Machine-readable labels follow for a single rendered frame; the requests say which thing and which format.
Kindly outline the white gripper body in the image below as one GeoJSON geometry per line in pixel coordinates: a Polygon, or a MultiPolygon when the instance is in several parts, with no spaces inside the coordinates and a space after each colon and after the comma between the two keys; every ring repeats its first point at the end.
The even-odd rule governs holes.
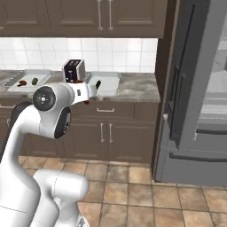
{"type": "Polygon", "coordinates": [[[98,94],[98,89],[95,85],[87,85],[88,98],[94,98],[98,94]]]}

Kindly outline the white black toaster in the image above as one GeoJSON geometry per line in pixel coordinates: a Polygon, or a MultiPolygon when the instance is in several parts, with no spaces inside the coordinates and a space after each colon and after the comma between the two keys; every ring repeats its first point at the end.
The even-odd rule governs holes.
{"type": "Polygon", "coordinates": [[[66,82],[83,81],[86,77],[83,59],[69,59],[62,67],[66,82]]]}

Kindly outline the brown drawer front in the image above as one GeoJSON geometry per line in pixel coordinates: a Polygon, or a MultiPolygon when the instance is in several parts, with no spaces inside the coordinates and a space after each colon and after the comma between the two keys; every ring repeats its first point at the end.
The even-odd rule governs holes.
{"type": "Polygon", "coordinates": [[[76,112],[81,117],[108,117],[108,118],[132,118],[134,106],[132,103],[126,102],[107,102],[92,101],[88,105],[81,104],[77,106],[76,112]],[[99,109],[112,109],[113,113],[100,113],[99,109]]]}

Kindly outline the brown base cupboard door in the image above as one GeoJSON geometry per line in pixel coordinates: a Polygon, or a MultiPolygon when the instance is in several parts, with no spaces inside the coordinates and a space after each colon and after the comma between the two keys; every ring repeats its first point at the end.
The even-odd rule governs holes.
{"type": "Polygon", "coordinates": [[[26,134],[20,154],[32,157],[64,158],[65,148],[61,139],[26,134]]]}
{"type": "Polygon", "coordinates": [[[73,121],[70,126],[68,156],[75,159],[107,160],[107,146],[100,141],[100,122],[102,121],[73,121]]]}
{"type": "Polygon", "coordinates": [[[155,125],[147,122],[113,121],[113,142],[108,144],[110,161],[150,163],[155,125]]]}

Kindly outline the dark brown side panel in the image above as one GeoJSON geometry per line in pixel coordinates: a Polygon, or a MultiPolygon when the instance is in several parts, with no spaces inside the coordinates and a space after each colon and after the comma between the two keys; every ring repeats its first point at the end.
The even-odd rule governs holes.
{"type": "Polygon", "coordinates": [[[163,98],[165,83],[168,70],[168,59],[170,53],[170,46],[172,40],[172,33],[174,29],[175,17],[178,13],[179,0],[168,0],[167,15],[164,27],[164,35],[158,41],[156,66],[155,66],[155,78],[160,94],[160,98],[163,98]]]}

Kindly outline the grey fridge door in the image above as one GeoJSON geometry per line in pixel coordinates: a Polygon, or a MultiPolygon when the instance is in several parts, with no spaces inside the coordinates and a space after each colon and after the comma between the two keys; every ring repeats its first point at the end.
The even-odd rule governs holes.
{"type": "Polygon", "coordinates": [[[195,134],[220,41],[227,0],[181,0],[165,113],[178,148],[195,134]]]}

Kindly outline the grey fridge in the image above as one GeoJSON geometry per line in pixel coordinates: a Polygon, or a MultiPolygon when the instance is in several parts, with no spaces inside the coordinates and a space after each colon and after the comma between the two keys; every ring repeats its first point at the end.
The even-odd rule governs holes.
{"type": "MultiPolygon", "coordinates": [[[[171,62],[169,63],[168,81],[171,62]]],[[[168,114],[165,113],[168,87],[163,100],[162,131],[155,155],[153,180],[158,183],[227,185],[227,118],[215,112],[202,113],[192,141],[181,148],[169,139],[168,114]]]]}

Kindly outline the brown wall cupboard door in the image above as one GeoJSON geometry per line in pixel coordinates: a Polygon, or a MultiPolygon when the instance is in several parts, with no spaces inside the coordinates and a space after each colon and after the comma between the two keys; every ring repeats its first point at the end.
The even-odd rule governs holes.
{"type": "Polygon", "coordinates": [[[105,3],[101,2],[103,30],[98,30],[97,0],[45,0],[51,32],[62,37],[100,37],[105,33],[105,3]]]}
{"type": "Polygon", "coordinates": [[[108,29],[108,1],[105,2],[106,25],[111,37],[163,37],[168,0],[113,0],[112,31],[108,29]]]}
{"type": "Polygon", "coordinates": [[[39,36],[46,31],[44,0],[0,0],[0,36],[39,36]]]}

